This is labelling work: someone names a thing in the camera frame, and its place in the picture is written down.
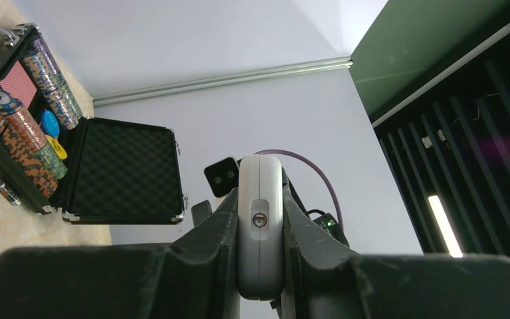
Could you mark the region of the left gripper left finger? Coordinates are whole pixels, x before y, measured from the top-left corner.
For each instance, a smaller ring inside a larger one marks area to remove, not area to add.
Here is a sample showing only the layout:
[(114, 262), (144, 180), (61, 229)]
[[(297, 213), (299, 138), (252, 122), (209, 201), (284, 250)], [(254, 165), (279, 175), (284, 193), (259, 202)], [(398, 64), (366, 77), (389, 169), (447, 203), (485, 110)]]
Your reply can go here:
[(237, 201), (172, 243), (9, 249), (0, 318), (237, 318)]

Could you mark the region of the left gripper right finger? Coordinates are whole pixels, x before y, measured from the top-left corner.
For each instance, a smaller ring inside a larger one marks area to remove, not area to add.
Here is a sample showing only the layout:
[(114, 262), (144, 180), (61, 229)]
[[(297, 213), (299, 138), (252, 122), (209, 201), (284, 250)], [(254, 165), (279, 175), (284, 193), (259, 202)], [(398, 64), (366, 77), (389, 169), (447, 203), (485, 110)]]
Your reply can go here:
[(510, 318), (510, 258), (362, 255), (284, 191), (283, 318)]

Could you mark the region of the white remote control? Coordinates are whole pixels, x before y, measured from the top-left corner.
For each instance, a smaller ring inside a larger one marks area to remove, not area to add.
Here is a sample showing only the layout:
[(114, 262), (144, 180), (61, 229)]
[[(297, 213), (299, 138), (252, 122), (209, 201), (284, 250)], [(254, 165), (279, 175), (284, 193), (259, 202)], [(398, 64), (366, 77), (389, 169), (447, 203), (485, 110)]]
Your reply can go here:
[(242, 159), (238, 184), (236, 287), (248, 300), (284, 289), (282, 165), (274, 156)]

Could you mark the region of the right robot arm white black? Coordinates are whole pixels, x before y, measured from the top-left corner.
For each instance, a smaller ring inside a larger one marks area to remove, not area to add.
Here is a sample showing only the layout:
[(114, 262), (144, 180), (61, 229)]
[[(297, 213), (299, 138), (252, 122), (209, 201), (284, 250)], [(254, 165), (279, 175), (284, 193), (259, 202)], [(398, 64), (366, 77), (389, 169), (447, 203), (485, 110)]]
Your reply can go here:
[(330, 213), (319, 209), (311, 209), (305, 213), (322, 230), (332, 236), (334, 239), (349, 247), (349, 242), (343, 232), (343, 228)]

